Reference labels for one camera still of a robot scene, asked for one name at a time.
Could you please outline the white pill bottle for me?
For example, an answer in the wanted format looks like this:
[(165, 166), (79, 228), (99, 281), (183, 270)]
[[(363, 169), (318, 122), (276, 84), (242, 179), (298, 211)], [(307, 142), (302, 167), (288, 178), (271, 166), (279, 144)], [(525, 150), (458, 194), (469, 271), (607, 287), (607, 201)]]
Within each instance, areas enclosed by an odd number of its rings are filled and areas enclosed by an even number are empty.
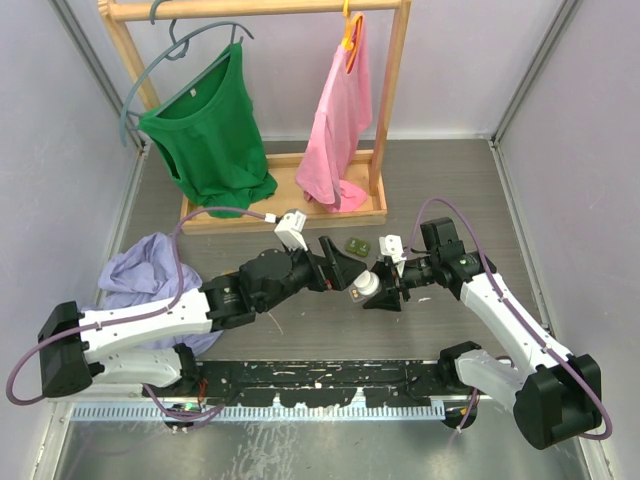
[(359, 290), (364, 301), (380, 291), (380, 279), (375, 273), (365, 270), (354, 280), (352, 286)]

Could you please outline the clear pill box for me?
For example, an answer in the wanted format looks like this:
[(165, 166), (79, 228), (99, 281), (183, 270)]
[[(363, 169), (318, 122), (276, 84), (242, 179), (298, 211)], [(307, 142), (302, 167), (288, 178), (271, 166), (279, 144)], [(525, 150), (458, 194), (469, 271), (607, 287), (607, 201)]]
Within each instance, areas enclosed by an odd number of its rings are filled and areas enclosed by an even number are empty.
[(349, 295), (354, 303), (359, 303), (363, 300), (359, 290), (354, 286), (349, 288)]

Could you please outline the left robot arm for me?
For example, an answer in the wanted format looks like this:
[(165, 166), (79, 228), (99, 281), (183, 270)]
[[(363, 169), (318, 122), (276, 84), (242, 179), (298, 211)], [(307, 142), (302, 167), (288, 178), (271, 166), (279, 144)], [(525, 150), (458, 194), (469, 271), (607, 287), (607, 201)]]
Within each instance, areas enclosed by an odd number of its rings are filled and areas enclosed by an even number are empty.
[(364, 262), (343, 254), (329, 237), (319, 242), (320, 255), (267, 249), (178, 301), (85, 312), (73, 301), (57, 305), (38, 334), (44, 397), (71, 396), (95, 383), (141, 383), (191, 395), (200, 384), (192, 349), (181, 344), (154, 353), (145, 344), (238, 328), (303, 289), (344, 291), (366, 272)]

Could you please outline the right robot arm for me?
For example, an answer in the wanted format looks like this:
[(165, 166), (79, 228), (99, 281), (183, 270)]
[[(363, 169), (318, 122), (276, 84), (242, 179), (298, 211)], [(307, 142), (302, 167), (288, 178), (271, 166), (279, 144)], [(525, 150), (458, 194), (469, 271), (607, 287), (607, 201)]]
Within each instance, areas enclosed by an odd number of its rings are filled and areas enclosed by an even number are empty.
[(576, 356), (545, 331), (509, 292), (495, 266), (468, 252), (448, 217), (420, 226), (426, 253), (406, 259), (397, 235), (380, 238), (381, 255), (352, 287), (366, 309), (399, 311), (413, 289), (437, 284), (472, 311), (511, 362), (468, 341), (444, 349), (437, 363), (444, 390), (467, 387), (510, 411), (527, 442), (538, 450), (601, 426), (601, 370), (588, 354)]

